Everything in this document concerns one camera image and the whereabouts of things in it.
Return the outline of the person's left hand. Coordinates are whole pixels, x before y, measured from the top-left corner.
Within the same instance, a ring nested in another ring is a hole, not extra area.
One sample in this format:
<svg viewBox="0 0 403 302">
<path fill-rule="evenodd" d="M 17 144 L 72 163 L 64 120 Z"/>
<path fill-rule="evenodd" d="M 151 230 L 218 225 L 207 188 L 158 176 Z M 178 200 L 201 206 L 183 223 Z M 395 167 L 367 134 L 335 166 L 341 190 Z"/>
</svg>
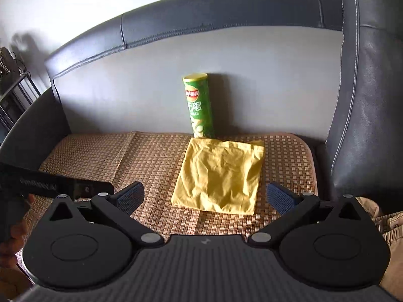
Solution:
<svg viewBox="0 0 403 302">
<path fill-rule="evenodd" d="M 9 239 L 1 243 L 1 267 L 16 268 L 18 263 L 16 254 L 23 248 L 27 232 L 28 226 L 24 217 L 10 226 Z"/>
</svg>

